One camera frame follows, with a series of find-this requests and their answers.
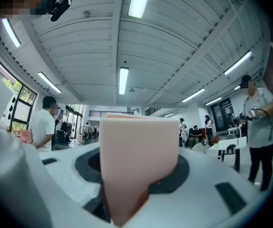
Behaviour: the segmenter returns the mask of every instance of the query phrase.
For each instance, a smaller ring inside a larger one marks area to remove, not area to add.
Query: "hair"
[[[55,104],[56,103],[56,100],[54,97],[52,96],[45,96],[43,98],[43,101],[42,101],[42,108],[44,109],[49,109],[52,104]]]
[[[210,117],[208,115],[206,115],[205,118],[207,118],[206,121],[205,121],[205,124],[207,124],[208,121],[210,121]]]

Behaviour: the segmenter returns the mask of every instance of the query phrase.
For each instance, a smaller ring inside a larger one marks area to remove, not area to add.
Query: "man wearing black cap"
[[[257,88],[249,75],[244,75],[241,89],[248,95],[243,115],[247,122],[248,145],[251,156],[249,181],[254,182],[262,162],[261,190],[267,190],[273,173],[273,94],[267,88]]]
[[[185,124],[183,124],[183,121],[185,121],[184,118],[180,118],[179,120],[179,146],[180,147],[183,147],[182,133],[183,131],[185,131],[184,126],[186,126]]]
[[[42,109],[39,110],[30,126],[31,136],[36,149],[40,151],[51,151],[51,139],[55,131],[54,115],[60,107],[56,104],[54,97],[45,96]]]

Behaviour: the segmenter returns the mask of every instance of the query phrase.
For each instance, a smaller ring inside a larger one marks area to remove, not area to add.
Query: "gray shirt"
[[[243,115],[252,109],[262,109],[273,100],[273,94],[267,88],[258,88],[253,97],[244,102]],[[273,144],[273,116],[259,116],[248,121],[248,145],[250,148],[261,148]]]

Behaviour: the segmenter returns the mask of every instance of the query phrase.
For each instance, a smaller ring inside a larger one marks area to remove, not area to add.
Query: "railing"
[[[145,116],[150,116],[151,114],[157,112],[158,110],[160,110],[160,108],[150,107],[148,110],[145,111]]]
[[[107,114],[114,114],[114,113],[120,113],[120,114],[128,114],[133,115],[133,112],[105,112],[105,111],[90,111],[89,116],[96,116],[96,117],[106,117]]]

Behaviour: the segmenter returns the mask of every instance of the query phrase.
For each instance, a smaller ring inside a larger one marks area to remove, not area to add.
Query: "ceiling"
[[[19,47],[1,23],[0,39],[38,87],[43,72],[62,90],[50,93],[72,104],[184,107],[201,88],[195,100],[207,103],[267,63],[268,21],[253,0],[148,0],[142,19],[128,16],[130,1],[73,0],[56,22],[10,19]],[[225,76],[248,50],[251,60]],[[125,95],[120,67],[130,70]]]

